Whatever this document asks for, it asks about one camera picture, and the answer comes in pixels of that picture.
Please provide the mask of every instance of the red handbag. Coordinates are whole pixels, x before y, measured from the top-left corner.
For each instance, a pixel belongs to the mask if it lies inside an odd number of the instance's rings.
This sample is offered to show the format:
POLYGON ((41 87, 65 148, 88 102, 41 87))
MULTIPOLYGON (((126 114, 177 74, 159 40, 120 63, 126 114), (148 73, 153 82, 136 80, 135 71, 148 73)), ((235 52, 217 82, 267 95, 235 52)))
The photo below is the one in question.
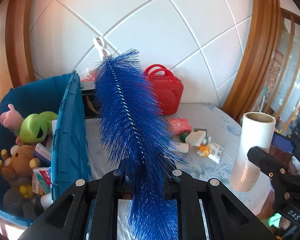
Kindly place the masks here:
POLYGON ((159 107, 162 114, 175 114, 178 110, 182 92, 183 84, 176 78, 172 72, 160 64, 149 66, 144 74, 148 76, 149 81, 153 84, 154 93, 157 96, 159 107), (149 73, 154 67, 160 67, 149 73), (164 71, 164 75, 156 75, 156 73, 164 71))

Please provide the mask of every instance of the silver rivet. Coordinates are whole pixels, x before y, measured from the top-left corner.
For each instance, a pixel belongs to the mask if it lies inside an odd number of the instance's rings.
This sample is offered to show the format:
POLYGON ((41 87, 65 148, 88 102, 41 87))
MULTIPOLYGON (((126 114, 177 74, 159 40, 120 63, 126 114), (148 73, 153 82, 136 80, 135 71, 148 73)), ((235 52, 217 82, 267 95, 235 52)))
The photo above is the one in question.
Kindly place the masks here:
POLYGON ((80 186, 83 186, 85 184, 85 180, 84 179, 78 179, 76 182, 75 182, 75 185, 80 187, 80 186))
POLYGON ((212 179, 212 180, 210 180, 210 184, 211 184, 212 186, 218 186, 218 185, 220 184, 220 182, 219 182, 219 180, 217 180, 217 179, 212 179))
POLYGON ((114 171, 113 171, 113 175, 114 175, 114 176, 120 176, 120 175, 121 175, 121 171, 119 171, 118 169, 117 169, 117 170, 114 170, 114 171))
POLYGON ((181 171, 181 170, 174 170, 174 171, 172 172, 172 174, 173 174, 174 176, 180 176, 180 175, 182 174, 182 171, 181 171))

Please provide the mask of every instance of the blue box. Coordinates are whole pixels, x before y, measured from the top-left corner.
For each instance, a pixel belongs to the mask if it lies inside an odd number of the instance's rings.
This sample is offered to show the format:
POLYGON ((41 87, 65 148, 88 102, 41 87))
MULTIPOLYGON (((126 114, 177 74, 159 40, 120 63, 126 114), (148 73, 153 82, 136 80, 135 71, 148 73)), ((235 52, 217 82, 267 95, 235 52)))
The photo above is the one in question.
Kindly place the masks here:
MULTIPOLYGON (((51 160, 53 200, 77 179, 89 180, 91 170, 88 165, 86 123, 80 78, 75 72, 11 89, 0 102, 0 114, 9 110, 8 104, 13 104, 24 118, 44 111, 53 111, 59 115, 51 160)), ((15 140, 14 134, 0 125, 0 153, 2 149, 10 150, 15 140)), ((28 227, 32 220, 5 211, 2 200, 9 188, 10 184, 0 175, 0 217, 18 226, 28 227)))

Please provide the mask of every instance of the pink plush toy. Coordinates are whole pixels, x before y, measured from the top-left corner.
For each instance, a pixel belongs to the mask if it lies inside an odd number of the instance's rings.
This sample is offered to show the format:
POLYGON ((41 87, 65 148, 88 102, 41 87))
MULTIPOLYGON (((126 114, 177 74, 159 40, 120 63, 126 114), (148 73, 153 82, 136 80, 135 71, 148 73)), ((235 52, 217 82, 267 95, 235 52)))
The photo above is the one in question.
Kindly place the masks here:
POLYGON ((0 124, 11 131, 19 132, 23 118, 12 104, 8 104, 9 111, 0 115, 0 124))

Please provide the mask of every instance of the blue bristle brush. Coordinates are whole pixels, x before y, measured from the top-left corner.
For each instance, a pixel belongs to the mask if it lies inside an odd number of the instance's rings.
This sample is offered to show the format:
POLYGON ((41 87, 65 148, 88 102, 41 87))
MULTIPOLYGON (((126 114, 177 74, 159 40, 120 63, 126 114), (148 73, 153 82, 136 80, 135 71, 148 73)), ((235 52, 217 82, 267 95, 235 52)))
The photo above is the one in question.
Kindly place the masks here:
POLYGON ((169 150, 173 142, 141 71, 138 51, 114 56, 94 43, 103 57, 94 71, 96 99, 101 103, 100 143, 111 164, 125 159, 119 169, 128 176, 134 196, 128 226, 137 240, 176 240, 176 201, 163 200, 163 176, 168 178, 164 157, 179 164, 185 161, 169 150))

